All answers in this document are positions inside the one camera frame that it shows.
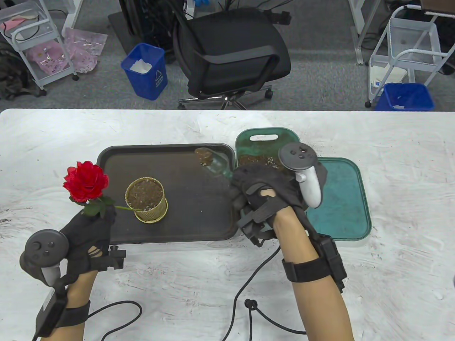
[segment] dark tray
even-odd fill
[[[234,151],[221,143],[114,146],[101,152],[97,164],[109,175],[104,194],[116,205],[126,206],[126,188],[143,176],[162,183],[169,203],[166,216],[155,224],[140,222],[131,211],[117,210],[112,244],[217,241],[236,233],[238,217],[227,194],[229,181],[214,178],[199,165],[194,154],[199,147],[225,154],[232,169]]]

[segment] soil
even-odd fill
[[[210,151],[198,148],[194,152],[199,158],[201,166],[210,166],[213,163],[213,154]]]
[[[128,204],[135,210],[148,211],[155,208],[163,198],[163,189],[151,179],[136,183],[128,193]]]
[[[270,166],[273,168],[277,168],[280,171],[285,170],[283,165],[281,164],[280,160],[274,160],[273,157],[267,155],[242,155],[238,160],[238,165],[249,165],[251,163],[259,163],[260,165]]]

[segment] red rose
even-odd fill
[[[69,191],[74,201],[80,203],[101,197],[103,189],[109,185],[109,177],[90,161],[77,162],[77,167],[69,167],[64,179],[66,182],[63,187]]]

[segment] gold flower pot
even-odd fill
[[[164,188],[163,188],[163,185],[161,184],[161,182],[159,182],[157,179],[154,179],[154,178],[151,178],[148,176],[134,180],[125,191],[125,202],[129,208],[131,208],[133,210],[135,209],[134,207],[131,207],[130,203],[128,202],[128,194],[130,193],[131,188],[133,188],[133,186],[135,184],[137,184],[138,182],[141,182],[145,179],[149,179],[149,180],[152,180],[153,182],[157,183],[163,190],[163,197],[161,198],[158,205],[156,205],[152,209],[150,209],[148,211],[135,211],[134,215],[136,216],[136,218],[139,221],[141,221],[143,223],[153,224],[153,223],[156,223],[156,222],[160,221],[161,219],[163,219],[164,216],[166,215],[167,209],[168,209],[167,200],[166,200],[166,197],[164,196]]]

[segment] hand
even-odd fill
[[[99,252],[89,252],[93,247],[107,255],[111,242],[111,226],[114,224],[116,211],[114,206],[108,206],[103,218],[100,215],[93,217],[76,214],[66,226],[60,230],[70,244],[66,258],[68,266],[66,274],[75,281],[80,274],[89,272],[90,257],[99,255]]]
[[[234,171],[230,190],[234,208],[240,210],[249,203],[253,209],[258,209],[267,200],[263,191],[266,189],[273,189],[289,206],[303,210],[296,180],[287,178],[275,168],[258,164],[241,166]]]

